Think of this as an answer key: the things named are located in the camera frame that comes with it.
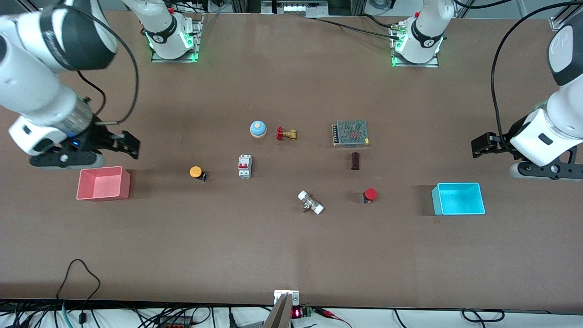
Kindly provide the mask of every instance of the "white circuit breaker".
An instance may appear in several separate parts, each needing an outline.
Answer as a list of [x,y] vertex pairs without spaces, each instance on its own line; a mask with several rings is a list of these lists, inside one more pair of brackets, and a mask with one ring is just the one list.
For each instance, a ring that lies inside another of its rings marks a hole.
[[241,179],[251,178],[251,164],[253,163],[253,158],[251,155],[241,155],[239,156],[239,176]]

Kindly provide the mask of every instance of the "brown tabletop surface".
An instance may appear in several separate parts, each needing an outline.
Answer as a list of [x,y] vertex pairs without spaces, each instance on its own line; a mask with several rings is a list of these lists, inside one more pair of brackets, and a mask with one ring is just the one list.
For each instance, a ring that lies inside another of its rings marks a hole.
[[[0,297],[54,297],[79,257],[103,282],[99,299],[268,304],[287,288],[330,306],[583,309],[583,184],[513,179],[511,155],[471,156],[470,141],[496,128],[491,62],[514,21],[453,20],[439,69],[420,69],[391,67],[387,39],[283,15],[220,15],[198,63],[152,64],[137,18],[107,17],[140,67],[137,108],[111,127],[142,141],[140,158],[105,154],[130,171],[130,198],[76,200],[79,172],[29,166],[7,133],[17,115],[0,111]],[[533,20],[508,39],[504,129],[557,89],[552,35]],[[100,117],[120,118],[134,83],[123,48],[86,76],[107,93]],[[62,79],[99,105],[75,74]],[[331,124],[350,119],[368,122],[359,171],[353,149],[332,147]],[[265,138],[250,136],[254,120]],[[279,125],[298,139],[277,141]],[[237,176],[243,153],[250,180]],[[194,165],[205,183],[190,178]],[[434,216],[439,182],[479,182],[486,215]],[[362,204],[370,187],[377,201]],[[321,215],[301,212],[302,190]],[[80,265],[70,278],[63,297],[94,288]]]

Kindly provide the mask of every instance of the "pink bin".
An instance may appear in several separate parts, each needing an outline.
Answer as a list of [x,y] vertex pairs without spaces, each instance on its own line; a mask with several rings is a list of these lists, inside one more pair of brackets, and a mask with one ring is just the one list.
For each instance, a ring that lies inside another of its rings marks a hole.
[[121,166],[83,169],[79,173],[77,200],[105,201],[129,197],[128,171]]

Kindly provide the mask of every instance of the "black cylindrical component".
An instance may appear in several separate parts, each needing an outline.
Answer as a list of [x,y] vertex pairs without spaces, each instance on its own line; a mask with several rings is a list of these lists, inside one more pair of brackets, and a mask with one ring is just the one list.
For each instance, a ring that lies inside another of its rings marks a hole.
[[360,170],[360,153],[352,153],[352,167],[351,170]]

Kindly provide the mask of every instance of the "blue bin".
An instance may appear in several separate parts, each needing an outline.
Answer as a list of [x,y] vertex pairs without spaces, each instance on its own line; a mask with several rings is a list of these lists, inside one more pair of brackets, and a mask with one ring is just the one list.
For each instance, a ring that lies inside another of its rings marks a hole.
[[486,213],[477,182],[438,183],[431,191],[436,215],[481,215]]

